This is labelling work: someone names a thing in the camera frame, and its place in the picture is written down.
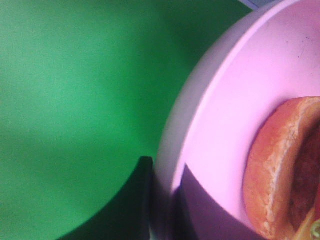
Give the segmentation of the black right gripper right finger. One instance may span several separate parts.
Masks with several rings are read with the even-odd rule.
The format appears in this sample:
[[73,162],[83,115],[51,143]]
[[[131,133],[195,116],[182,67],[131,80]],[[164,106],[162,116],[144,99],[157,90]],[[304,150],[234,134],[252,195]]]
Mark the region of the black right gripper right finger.
[[185,166],[176,193],[173,240],[262,240],[224,210]]

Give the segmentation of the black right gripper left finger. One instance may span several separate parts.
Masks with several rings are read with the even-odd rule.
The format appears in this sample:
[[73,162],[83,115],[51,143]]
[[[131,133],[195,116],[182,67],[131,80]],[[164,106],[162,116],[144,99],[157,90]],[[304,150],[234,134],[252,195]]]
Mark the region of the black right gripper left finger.
[[61,240],[149,240],[153,159],[142,156],[119,192]]

